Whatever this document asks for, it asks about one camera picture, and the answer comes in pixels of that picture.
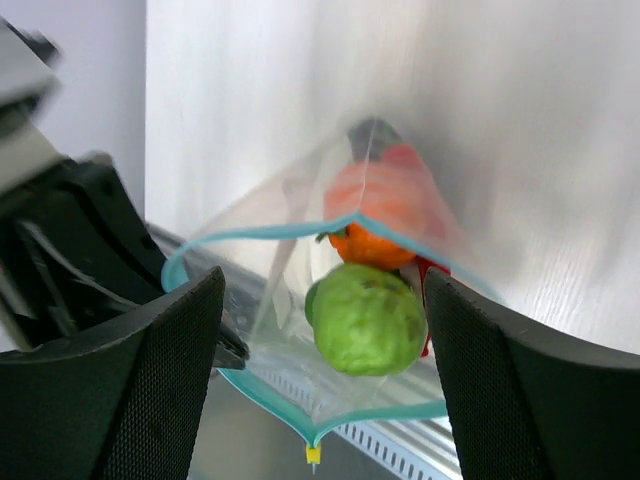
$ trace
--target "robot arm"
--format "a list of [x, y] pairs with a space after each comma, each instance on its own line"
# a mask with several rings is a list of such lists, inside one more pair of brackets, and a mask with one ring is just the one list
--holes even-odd
[[60, 155], [31, 123], [55, 56], [0, 23], [0, 478], [184, 480], [211, 369], [248, 351], [222, 271], [164, 295], [109, 156]]

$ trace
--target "yellow zipper pull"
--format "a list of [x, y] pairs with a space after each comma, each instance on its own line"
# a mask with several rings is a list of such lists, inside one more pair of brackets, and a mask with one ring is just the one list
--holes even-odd
[[307, 464], [311, 465], [311, 469], [313, 473], [316, 473], [316, 466], [320, 465], [320, 460], [322, 458], [322, 447], [318, 444], [315, 447], [311, 445], [307, 445]]

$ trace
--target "red pepper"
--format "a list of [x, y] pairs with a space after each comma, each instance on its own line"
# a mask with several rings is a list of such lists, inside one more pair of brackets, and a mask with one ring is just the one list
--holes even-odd
[[[406, 143], [400, 143], [396, 145], [392, 145], [389, 147], [385, 153], [380, 158], [381, 162], [392, 163], [394, 165], [398, 165], [399, 167], [411, 168], [411, 169], [424, 169], [427, 168], [420, 154], [413, 148], [411, 145]], [[437, 219], [431, 219], [431, 232], [435, 235], [444, 236], [444, 224]], [[439, 268], [447, 275], [451, 275], [451, 270], [444, 265], [437, 264], [427, 258], [416, 257], [415, 263], [418, 266], [418, 271], [420, 272], [420, 284], [423, 286], [422, 288], [422, 301], [426, 302], [426, 296], [424, 294], [424, 282], [427, 277], [427, 270], [431, 267]], [[426, 357], [429, 355], [429, 341], [431, 341], [431, 333], [427, 336], [427, 341], [424, 345], [424, 350], [422, 351], [422, 357]]]

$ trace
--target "black plastic part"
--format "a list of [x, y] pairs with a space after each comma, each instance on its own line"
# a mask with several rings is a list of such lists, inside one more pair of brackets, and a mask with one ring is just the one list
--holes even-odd
[[[61, 159], [48, 170], [0, 195], [0, 265], [3, 275], [9, 276], [15, 284], [16, 291], [33, 314], [32, 319], [48, 324], [53, 323], [48, 310], [50, 294], [39, 279], [38, 271], [13, 224], [16, 215], [41, 200], [42, 192], [48, 191], [70, 175], [73, 165], [73, 161]], [[23, 331], [26, 333], [34, 330], [31, 326], [25, 326]], [[43, 340], [53, 340], [61, 335], [56, 327], [43, 326], [29, 343], [35, 347], [43, 343]]]
[[640, 471], [640, 356], [595, 345], [430, 269], [432, 341], [465, 480]]
[[[123, 223], [138, 223], [137, 215], [127, 217]], [[69, 192], [52, 190], [43, 194], [42, 202], [33, 205], [17, 218], [35, 228], [55, 247], [69, 265], [87, 275], [95, 283], [115, 295], [137, 305], [144, 305], [162, 295], [159, 285], [150, 284], [139, 274], [135, 259], [127, 258], [109, 243], [108, 236], [92, 228], [78, 199]]]
[[219, 347], [213, 360], [213, 368], [243, 370], [249, 360], [249, 349], [224, 323], [220, 324], [218, 343]]
[[0, 354], [0, 478], [184, 480], [223, 290], [213, 270], [72, 338]]
[[115, 169], [87, 162], [79, 164], [74, 173], [61, 188], [78, 197], [93, 227], [111, 248], [128, 259], [146, 282], [162, 290], [160, 273], [165, 257], [138, 217]]
[[[135, 308], [135, 304], [127, 299], [123, 299], [124, 302], [114, 299], [105, 294], [104, 289], [96, 288], [94, 279], [90, 279], [87, 283], [82, 281], [82, 278], [86, 278], [86, 273], [82, 272], [82, 277], [79, 277], [73, 271], [63, 267], [47, 249], [38, 243], [42, 239], [36, 239], [33, 233], [22, 224], [16, 225], [16, 228], [22, 233], [23, 245], [29, 246], [31, 260], [37, 264], [40, 278], [51, 295], [49, 313], [63, 335], [72, 335], [91, 328]], [[50, 245], [48, 239], [43, 243]], [[49, 248], [55, 249], [55, 246], [50, 245]]]

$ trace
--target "metal shelf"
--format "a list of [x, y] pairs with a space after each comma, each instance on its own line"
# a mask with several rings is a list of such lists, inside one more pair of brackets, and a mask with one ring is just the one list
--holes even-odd
[[[167, 255], [180, 240], [156, 227], [150, 226], [152, 236]], [[190, 258], [190, 263], [202, 263], [203, 268], [212, 259]], [[255, 280], [231, 265], [222, 265], [228, 286]], [[301, 399], [308, 392], [296, 382], [276, 372], [259, 375], [262, 381], [279, 392], [296, 392]], [[344, 424], [335, 432], [354, 447], [376, 460], [380, 465], [403, 480], [462, 480], [448, 419], [429, 421], [370, 421]]]

